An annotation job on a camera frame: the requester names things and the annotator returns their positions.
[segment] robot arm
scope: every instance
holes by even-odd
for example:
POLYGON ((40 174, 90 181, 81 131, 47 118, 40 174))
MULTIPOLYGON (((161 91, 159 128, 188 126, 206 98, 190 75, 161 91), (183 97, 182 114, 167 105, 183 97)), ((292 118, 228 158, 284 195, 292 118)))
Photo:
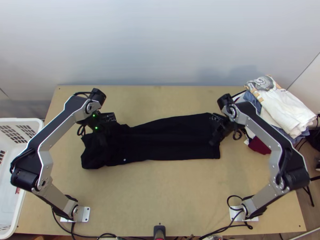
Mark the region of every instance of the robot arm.
POLYGON ((75 198, 64 195, 53 185, 53 161, 49 150, 75 123, 91 123, 89 126, 94 130, 92 115, 102 107, 105 99, 106 95, 96 88, 87 98, 77 94, 71 96, 64 104, 64 110, 38 132, 13 160, 11 184, 41 198, 58 216, 75 222, 87 222, 90 208, 78 205, 75 198))
POLYGON ((240 98, 235 103, 230 94, 225 94, 218 99, 218 105, 238 128, 247 126, 271 150, 269 183, 241 203, 246 219, 262 215, 266 207, 281 196, 309 184, 310 177, 303 156, 286 137, 258 116, 250 102, 240 98))

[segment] black garment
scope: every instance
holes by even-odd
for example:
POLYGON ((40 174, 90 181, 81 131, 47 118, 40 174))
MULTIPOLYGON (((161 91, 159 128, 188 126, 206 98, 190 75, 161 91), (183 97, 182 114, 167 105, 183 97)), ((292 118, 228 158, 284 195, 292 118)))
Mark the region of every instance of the black garment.
POLYGON ((82 167, 97 169, 144 160, 220 158, 219 145, 211 146, 212 114, 177 116, 135 127, 115 123, 108 133, 82 137, 86 147, 82 167))

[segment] black cable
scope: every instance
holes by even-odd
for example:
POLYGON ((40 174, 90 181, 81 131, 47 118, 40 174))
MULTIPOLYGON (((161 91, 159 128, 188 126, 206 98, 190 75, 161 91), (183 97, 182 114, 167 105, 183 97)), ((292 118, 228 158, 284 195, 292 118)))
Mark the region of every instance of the black cable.
POLYGON ((77 96, 77 95, 85 95, 87 98, 89 98, 89 96, 87 94, 91 94, 92 92, 76 92, 74 94, 74 96, 77 96))
POLYGON ((238 92, 237 94, 234 94, 233 96, 231 96, 231 98, 234 98, 235 96, 238 96, 239 94, 242 94, 243 92, 245 92, 246 90, 243 90, 241 92, 238 92))
POLYGON ((242 210, 242 208, 235 209, 235 208, 230 207, 229 200, 230 200, 230 198, 233 198, 233 197, 240 198, 241 201, 243 201, 243 199, 242 199, 241 197, 239 197, 238 195, 231 195, 231 196, 229 196, 229 197, 227 198, 227 205, 228 205, 228 207, 229 207, 230 209, 234 210, 234 211, 240 211, 240 210, 242 210))
POLYGON ((236 217, 237 217, 240 213, 242 213, 242 212, 243 212, 243 210, 239 211, 239 212, 234 216, 234 218, 232 219, 232 221, 230 222, 230 224, 229 224, 228 226, 223 227, 223 228, 219 228, 218 230, 215 230, 215 231, 213 231, 213 232, 211 232, 211 233, 208 233, 208 234, 206 234, 206 235, 203 235, 203 236, 199 237, 199 240, 202 240, 202 239, 204 239, 204 238, 206 238, 206 237, 208 237, 208 236, 211 236, 211 235, 213 235, 213 234, 217 234, 217 233, 224 232, 224 231, 226 231, 228 228, 246 226, 246 227, 249 228, 250 230, 253 229, 253 227, 252 227, 251 225, 247 224, 247 222, 244 222, 244 224, 239 224, 239 225, 233 225, 233 226, 232 226, 232 224, 233 224, 234 220, 236 219, 236 217))
POLYGON ((208 233, 208 234, 206 234, 206 235, 203 235, 203 236, 199 237, 199 240, 202 240, 202 239, 204 239, 204 238, 206 238, 206 237, 208 237, 208 236, 211 236, 211 235, 213 235, 213 234, 217 234, 217 233, 224 232, 224 231, 226 231, 228 228, 246 226, 246 227, 249 228, 250 230, 253 229, 253 227, 252 227, 251 225, 249 225, 247 222, 244 222, 244 224, 238 224, 238 225, 233 225, 233 226, 232 226, 232 224, 233 224, 234 220, 236 219, 236 217, 237 217, 240 213, 244 212, 244 210, 243 210, 242 208, 241 208, 241 209, 235 209, 235 208, 230 207, 229 200, 230 200, 230 198, 232 198, 232 197, 237 197, 237 198, 239 198, 239 199, 241 199, 241 200, 243 201, 243 198, 241 198, 241 197, 239 197, 239 196, 237 196, 237 195, 231 195, 231 196, 229 196, 229 197, 227 198, 227 205, 228 205, 228 207, 229 207, 230 209, 234 210, 234 211, 239 211, 239 212, 234 216, 234 218, 232 219, 232 221, 230 222, 230 224, 229 224, 228 226, 219 228, 219 229, 217 229, 217 230, 215 230, 215 231, 213 231, 213 232, 211 232, 211 233, 208 233))
POLYGON ((141 238, 141 237, 129 237, 129 238, 136 238, 136 239, 141 239, 141 240, 146 240, 145 238, 141 238))
POLYGON ((84 136, 85 134, 86 134, 86 125, 82 124, 77 130, 77 135, 84 136))
POLYGON ((301 147, 307 142, 308 140, 305 140, 299 147, 298 152, 300 151, 301 147))
POLYGON ((54 212, 52 211, 52 215, 53 215, 53 218, 54 220, 56 221, 56 223, 58 224, 58 226, 64 230, 65 232, 71 234, 72 236, 72 239, 74 240, 74 236, 78 236, 78 237, 82 237, 82 238, 97 238, 97 239, 100 239, 100 238, 116 238, 117 236, 115 234, 112 234, 112 233, 104 233, 100 236, 84 236, 84 235, 80 235, 80 234, 77 234, 77 233, 74 233, 73 232, 73 229, 74 229, 74 225, 75 225, 75 222, 72 223, 71 225, 71 231, 65 229, 57 220, 56 218, 56 215, 54 214, 54 212))
POLYGON ((71 237, 72 237, 72 239, 73 240, 76 240, 76 238, 74 237, 74 234, 73 234, 73 229, 74 229, 74 225, 76 224, 76 222, 73 222, 72 224, 71 224, 71 237))

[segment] tabletop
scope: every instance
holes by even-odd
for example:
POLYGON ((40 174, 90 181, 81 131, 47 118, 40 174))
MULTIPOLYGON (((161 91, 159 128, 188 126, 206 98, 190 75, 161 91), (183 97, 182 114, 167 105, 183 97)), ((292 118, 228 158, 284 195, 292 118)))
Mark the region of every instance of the tabletop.
MULTIPOLYGON (((107 95, 101 112, 114 112, 120 124, 136 126, 155 119, 203 112, 220 113, 217 99, 243 90, 234 86, 58 86, 45 123, 62 110, 75 92, 99 88, 107 95)), ((53 183, 83 206, 91 207, 87 223, 75 232, 117 236, 152 236, 153 226, 166 226, 168 236, 204 235, 230 223, 226 199, 246 197, 268 183, 268 155, 249 149, 232 134, 220 145, 220 159, 135 162, 85 170, 84 145, 74 125, 50 150, 53 183)), ((224 234, 300 232, 306 227, 296 192, 268 206, 258 222, 230 228, 224 234)), ((70 223, 64 223, 70 229, 70 223)), ((55 223, 50 206, 27 192, 18 233, 66 235, 55 223)))

